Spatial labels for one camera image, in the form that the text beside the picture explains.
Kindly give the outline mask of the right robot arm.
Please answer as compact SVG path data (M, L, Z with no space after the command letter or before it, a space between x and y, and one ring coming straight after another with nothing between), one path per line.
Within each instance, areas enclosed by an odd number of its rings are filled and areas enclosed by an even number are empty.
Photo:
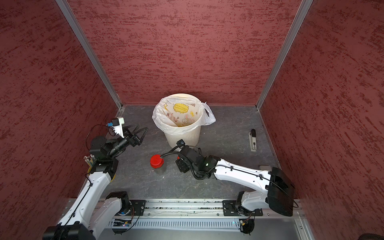
M293 216L295 187L279 168L255 170L232 164L216 156L204 157L200 149L189 146L176 151L176 163L181 172L190 171L197 180L215 177L252 189L238 194L236 209L243 215L256 209L269 208L286 216Z

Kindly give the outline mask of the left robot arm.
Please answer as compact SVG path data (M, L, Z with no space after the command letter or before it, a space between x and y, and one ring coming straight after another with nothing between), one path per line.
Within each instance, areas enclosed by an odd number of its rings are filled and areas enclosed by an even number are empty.
M90 169L85 174L85 186L57 225L46 229L44 240L97 240L116 214L133 213L132 203L125 191L109 194L98 211L95 211L95 207L116 176L119 164L117 157L128 146L141 145L148 128L140 129L137 125L123 127L113 123L109 123L107 128L114 130L114 136L112 139L104 136L92 139L90 154L86 157Z

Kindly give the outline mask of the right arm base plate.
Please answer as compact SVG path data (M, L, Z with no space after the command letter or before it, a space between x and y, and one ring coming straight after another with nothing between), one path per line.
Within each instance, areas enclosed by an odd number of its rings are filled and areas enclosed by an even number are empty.
M226 217L261 217L263 216L262 209L255 209L254 211L249 211L245 209L244 207L240 206L236 201L234 200L223 200L223 213Z

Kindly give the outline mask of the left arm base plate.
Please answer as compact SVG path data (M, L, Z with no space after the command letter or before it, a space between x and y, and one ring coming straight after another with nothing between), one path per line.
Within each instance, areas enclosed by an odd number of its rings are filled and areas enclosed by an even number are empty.
M144 214L147 201L145 200L130 200L123 203L122 209L117 213L117 216L142 216Z

